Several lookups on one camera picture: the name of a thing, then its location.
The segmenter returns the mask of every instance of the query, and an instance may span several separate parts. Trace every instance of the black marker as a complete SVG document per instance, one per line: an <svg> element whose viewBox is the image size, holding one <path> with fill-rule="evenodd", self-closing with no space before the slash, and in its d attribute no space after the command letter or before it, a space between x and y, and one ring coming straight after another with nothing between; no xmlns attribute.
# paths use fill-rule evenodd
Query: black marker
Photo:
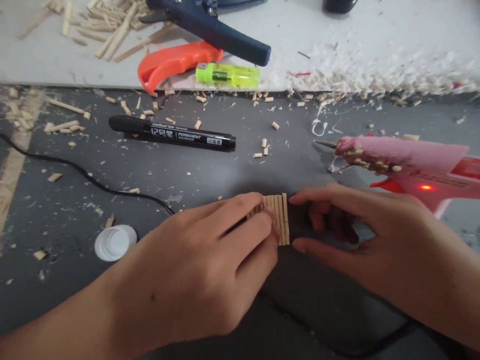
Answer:
<svg viewBox="0 0 480 360"><path fill-rule="evenodd" d="M229 134L165 125L124 115L112 116L108 124L114 131L144 135L162 143L227 152L235 151L237 144L237 138Z"/></svg>

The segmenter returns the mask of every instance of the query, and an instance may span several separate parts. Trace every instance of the forearm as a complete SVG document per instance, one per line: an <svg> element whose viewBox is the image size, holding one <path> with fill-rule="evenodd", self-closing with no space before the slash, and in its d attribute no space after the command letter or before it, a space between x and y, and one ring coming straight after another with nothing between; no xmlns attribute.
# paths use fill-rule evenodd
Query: forearm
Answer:
<svg viewBox="0 0 480 360"><path fill-rule="evenodd" d="M115 359L108 297L98 279L52 311L0 338L1 359Z"/></svg>

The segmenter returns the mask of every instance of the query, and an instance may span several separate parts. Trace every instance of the hand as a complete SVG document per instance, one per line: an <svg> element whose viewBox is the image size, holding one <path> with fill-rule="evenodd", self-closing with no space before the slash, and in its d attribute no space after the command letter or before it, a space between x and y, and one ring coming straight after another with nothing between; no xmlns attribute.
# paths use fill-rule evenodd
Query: hand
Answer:
<svg viewBox="0 0 480 360"><path fill-rule="evenodd" d="M229 230L262 202L252 192L180 212L104 274L122 352L135 357L237 327L277 263L280 231L269 208Z"/></svg>
<svg viewBox="0 0 480 360"><path fill-rule="evenodd" d="M419 200L329 183L300 190L290 199L293 205L307 202L312 202L314 230L325 229L324 215L331 211L348 225L348 216L338 216L340 209L368 225L375 236L357 251L310 238L296 239L295 249L347 274L437 331L480 349L479 257ZM349 230L333 230L352 238L345 236L351 235Z"/></svg>

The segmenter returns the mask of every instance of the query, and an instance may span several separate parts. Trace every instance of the black object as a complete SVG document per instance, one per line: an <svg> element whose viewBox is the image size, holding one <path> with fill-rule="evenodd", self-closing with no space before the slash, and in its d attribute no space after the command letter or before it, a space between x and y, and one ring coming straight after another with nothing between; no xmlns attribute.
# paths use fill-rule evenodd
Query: black object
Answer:
<svg viewBox="0 0 480 360"><path fill-rule="evenodd" d="M237 138L220 132L165 125L136 117L116 115L108 120L110 128L127 134L148 135L161 143L198 146L218 151L235 151Z"/></svg>
<svg viewBox="0 0 480 360"><path fill-rule="evenodd" d="M154 13L145 24L171 21L218 49L258 66L266 66L272 48L219 21L217 11L264 3L266 0L146 0Z"/></svg>
<svg viewBox="0 0 480 360"><path fill-rule="evenodd" d="M352 10L358 0L325 0L325 10L335 14L346 14Z"/></svg>

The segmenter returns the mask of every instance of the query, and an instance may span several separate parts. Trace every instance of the white board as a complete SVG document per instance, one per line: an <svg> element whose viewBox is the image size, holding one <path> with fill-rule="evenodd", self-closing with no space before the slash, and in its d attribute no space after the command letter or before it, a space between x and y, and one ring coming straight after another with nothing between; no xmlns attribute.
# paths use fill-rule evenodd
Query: white board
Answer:
<svg viewBox="0 0 480 360"><path fill-rule="evenodd" d="M86 10L86 0L73 3L74 14ZM35 0L0 4L0 82L141 87L137 68L142 51L118 64L98 60L94 54L101 43L86 39L88 47L83 47L62 36L61 16L51 16L25 40L17 39L15 34L40 5ZM261 68L262 90L377 92L402 87L441 94L454 87L455 92L480 88L479 0L359 0L346 16L325 14L322 0L269 0L220 14L220 20L272 47L270 63ZM117 55L155 29L132 31ZM77 35L74 26L71 31ZM150 51L198 40L179 28ZM231 55L223 62L251 66ZM165 86L205 87L191 74L175 76Z"/></svg>

